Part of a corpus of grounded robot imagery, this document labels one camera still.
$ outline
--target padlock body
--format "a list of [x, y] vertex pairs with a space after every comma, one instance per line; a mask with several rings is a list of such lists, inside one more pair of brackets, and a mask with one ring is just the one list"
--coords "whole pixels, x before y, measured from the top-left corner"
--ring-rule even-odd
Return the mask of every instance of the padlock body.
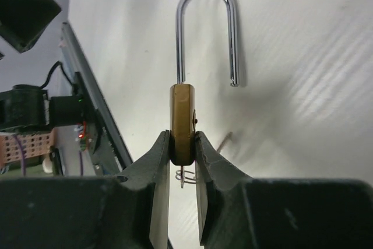
[[194, 87], [176, 84], [170, 89], [170, 159], [176, 166], [190, 166], [195, 159]]

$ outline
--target padlock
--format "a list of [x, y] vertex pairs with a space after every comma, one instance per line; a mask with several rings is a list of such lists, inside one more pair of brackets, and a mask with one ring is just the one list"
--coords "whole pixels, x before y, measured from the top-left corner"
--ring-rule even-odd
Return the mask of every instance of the padlock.
[[176, 166], [190, 166], [194, 162], [195, 133], [194, 87], [176, 84], [170, 89], [170, 159]]
[[[170, 159], [176, 166], [181, 166], [180, 181], [184, 186], [184, 166], [189, 166], [195, 159], [195, 124], [194, 87], [184, 84], [185, 65], [183, 49], [183, 15], [189, 0], [180, 0], [176, 12], [176, 48], [177, 48], [177, 84], [170, 89]], [[239, 69], [237, 55], [237, 18], [234, 0], [224, 0], [228, 13], [228, 47], [230, 60], [231, 86], [238, 86]]]

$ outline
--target screw hole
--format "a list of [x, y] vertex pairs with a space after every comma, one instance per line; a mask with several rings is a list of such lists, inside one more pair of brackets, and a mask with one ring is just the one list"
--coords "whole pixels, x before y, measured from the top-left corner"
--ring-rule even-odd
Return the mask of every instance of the screw hole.
[[128, 180], [128, 177], [125, 176], [117, 176], [117, 179], [119, 180], [120, 183], [123, 183]]

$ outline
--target black plastic part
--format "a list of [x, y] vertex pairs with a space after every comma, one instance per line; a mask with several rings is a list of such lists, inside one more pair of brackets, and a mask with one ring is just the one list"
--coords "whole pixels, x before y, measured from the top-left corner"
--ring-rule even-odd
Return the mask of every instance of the black plastic part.
[[55, 96], [49, 101], [50, 123], [65, 127], [83, 122], [83, 100], [79, 96]]
[[82, 102], [78, 96], [48, 99], [38, 86], [16, 85], [0, 93], [0, 131], [33, 134], [50, 132], [54, 127], [82, 122]]
[[253, 179], [197, 132], [196, 182], [199, 235], [205, 248], [373, 244], [373, 190], [361, 181]]
[[168, 246], [169, 132], [122, 174], [0, 181], [1, 248]]
[[18, 52], [34, 47], [61, 11], [54, 0], [0, 0], [0, 36]]
[[47, 132], [45, 116], [46, 90], [35, 86], [17, 85], [0, 93], [0, 131], [25, 133]]
[[51, 147], [50, 159], [52, 161], [53, 175], [63, 176], [64, 170], [62, 169], [61, 155], [57, 148]]

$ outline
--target black cable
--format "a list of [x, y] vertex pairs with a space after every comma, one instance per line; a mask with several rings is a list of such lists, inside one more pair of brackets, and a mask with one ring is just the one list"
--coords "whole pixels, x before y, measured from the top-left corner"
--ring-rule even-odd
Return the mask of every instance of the black cable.
[[69, 82], [69, 84], [74, 87], [74, 84], [71, 82], [69, 76], [66, 74], [65, 70], [64, 70], [64, 67], [62, 66], [62, 62], [61, 61], [57, 61], [51, 68], [51, 70], [49, 70], [49, 73], [48, 73], [48, 76], [47, 76], [47, 80], [45, 81], [44, 84], [42, 84], [39, 88], [40, 89], [43, 89], [45, 88], [46, 86], [48, 86], [50, 80], [51, 80], [51, 77], [52, 77], [52, 74], [53, 72], [58, 68], [60, 67], [61, 68], [61, 71], [62, 71], [62, 74], [64, 75], [64, 77], [66, 78], [66, 80]]

